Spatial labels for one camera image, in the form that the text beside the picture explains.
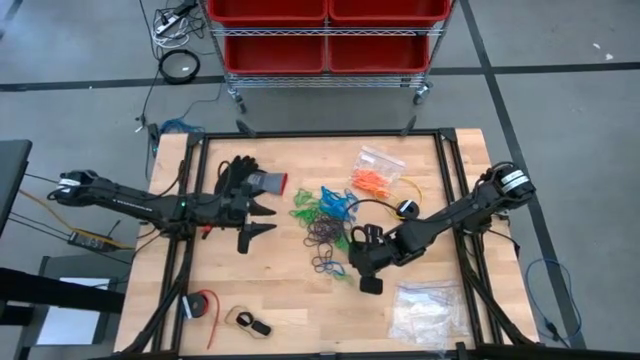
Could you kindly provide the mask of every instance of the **wooden tabletop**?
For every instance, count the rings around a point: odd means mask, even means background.
[[[470,187],[490,166],[482,132],[478,129],[457,130],[461,155]],[[287,172],[288,184],[283,196],[263,194],[256,201],[276,210],[271,217],[254,217],[256,222],[274,223],[278,227],[253,239],[249,254],[236,251],[237,232],[214,229],[207,240],[197,237],[189,292],[202,289],[215,291],[221,301],[221,313],[215,339],[207,350],[213,324],[210,311],[199,319],[185,320],[181,355],[276,354],[319,352],[371,352],[441,350],[424,349],[389,338],[396,285],[405,282],[454,281],[455,291],[462,294],[461,277],[451,231],[438,236],[426,254],[404,267],[389,266],[379,273],[384,280],[380,296],[358,290],[357,271],[349,266],[341,251],[334,252],[334,260],[345,264],[347,273],[356,285],[339,281],[328,274],[318,274],[311,266],[317,250],[303,245],[307,231],[289,215],[295,208],[293,197],[299,188],[320,196],[320,187],[342,192],[350,188],[348,182],[355,159],[363,145],[403,160],[407,164],[404,176],[420,185],[424,201],[421,216],[426,217],[446,206],[444,187],[433,137],[353,137],[353,138],[292,138],[215,140],[210,143],[204,192],[212,192],[217,181],[216,170],[223,160],[235,155],[250,155],[260,168],[268,172]],[[177,176],[183,159],[186,135],[164,135],[151,181],[150,191],[165,190]],[[191,174],[196,174],[198,154],[195,149]],[[452,183],[457,189],[453,160],[448,154]],[[190,177],[189,191],[193,191],[195,175]],[[354,190],[359,198],[366,194]],[[409,184],[398,182],[394,194],[405,199],[418,199],[417,191]],[[373,223],[385,230],[398,220],[382,206],[363,204],[357,213],[360,225]],[[509,234],[504,222],[494,219],[493,229]],[[142,228],[141,234],[149,228]],[[139,240],[138,246],[148,238]],[[537,340],[531,307],[527,298],[520,267],[510,241],[487,233],[484,236],[485,258],[493,294],[497,302],[521,331]],[[161,238],[143,249],[135,258],[126,294],[115,350],[122,350],[138,334],[158,304],[162,273],[167,255],[168,240]],[[184,244],[178,250],[182,258]],[[459,304],[466,319],[464,296]],[[478,303],[485,338],[490,337],[482,301]],[[247,307],[256,317],[273,327],[269,339],[256,340],[246,332],[224,323],[224,316],[237,305]],[[173,316],[167,316],[164,348],[170,343]],[[456,333],[448,339],[448,349],[457,341],[473,348],[470,333]]]

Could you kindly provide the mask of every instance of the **red wire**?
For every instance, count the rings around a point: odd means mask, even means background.
[[[209,343],[207,344],[207,350],[209,350],[209,348],[211,348],[211,344],[213,343],[213,335],[215,334],[216,328],[218,327],[218,318],[220,317],[220,299],[218,299],[218,295],[216,295],[216,293],[214,293],[211,290],[204,289],[204,290],[198,291],[198,293],[203,295],[205,299],[207,298],[205,294],[210,294],[213,296],[214,299],[216,299],[216,317],[213,320],[213,327],[211,328]],[[209,301],[207,301],[205,304],[205,313],[208,309],[209,309]]]

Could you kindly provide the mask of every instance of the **red bin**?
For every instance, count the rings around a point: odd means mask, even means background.
[[[311,74],[325,67],[322,36],[229,36],[225,65],[235,74]]]
[[[327,0],[209,0],[209,16],[226,27],[321,27]]]
[[[429,65],[426,36],[332,36],[329,70],[334,73],[419,73]]]
[[[333,26],[431,27],[449,16],[449,0],[329,0]]]

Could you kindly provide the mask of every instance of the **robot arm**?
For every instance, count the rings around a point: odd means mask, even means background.
[[[61,174],[58,189],[49,194],[66,206],[97,205],[151,223],[161,233],[187,239],[196,226],[240,230],[238,251],[246,254],[251,239],[275,228],[273,224],[246,222],[247,215],[273,215],[251,197],[251,186],[232,189],[229,195],[154,195],[112,182],[94,171]]]
[[[531,199],[535,190],[522,170],[512,163],[500,163],[480,177],[469,195],[429,218],[406,218],[387,233],[371,224],[354,227],[349,263],[362,276],[360,289],[382,293],[382,280],[375,277],[378,271],[391,264],[406,265],[422,256],[437,235],[449,228],[460,228],[469,234],[486,232],[491,227],[492,214],[519,208]],[[364,241],[356,240],[356,232],[364,233]]]

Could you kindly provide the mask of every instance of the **gray floor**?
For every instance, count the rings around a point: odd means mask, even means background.
[[[640,3],[628,0],[472,0],[472,9],[494,66],[640,61],[636,34]],[[0,14],[11,2],[0,0]],[[145,0],[152,12],[164,1]],[[137,4],[126,0],[25,1],[0,40],[0,84],[152,78],[155,60]],[[213,51],[209,42],[190,45]],[[203,56],[204,75],[220,74],[214,56]],[[478,67],[462,11],[435,61],[436,67]],[[510,159],[491,93],[483,75],[434,76],[427,103],[411,105],[411,90],[246,90],[256,130],[398,128],[418,115],[417,126],[482,128],[494,161]],[[640,127],[640,71],[499,75],[498,83],[515,128],[558,254],[572,274],[583,335],[592,349],[640,352],[636,304],[640,255],[636,244],[640,210],[635,161]],[[181,115],[197,99],[210,99],[219,84],[160,86],[148,117],[161,123]],[[56,177],[90,168],[115,181],[145,187],[146,135],[134,133],[147,87],[4,92],[0,94],[0,139],[34,142],[29,172]],[[216,103],[196,105],[191,124],[208,131],[234,131],[240,116],[225,93]],[[23,188],[43,197],[50,184],[26,179]],[[90,208],[57,208],[73,224],[106,232],[121,218]],[[19,198],[14,211],[51,221]],[[135,221],[114,237],[133,243]],[[540,257],[528,210],[513,215],[513,235],[522,244],[524,268]],[[0,241],[0,265],[35,273],[42,256],[83,254],[55,239],[8,224]],[[542,268],[531,289],[547,316],[561,323]],[[10,359],[17,328],[0,328],[0,358]],[[94,347],[106,354],[113,339]],[[77,349],[41,348],[31,359],[81,358]]]

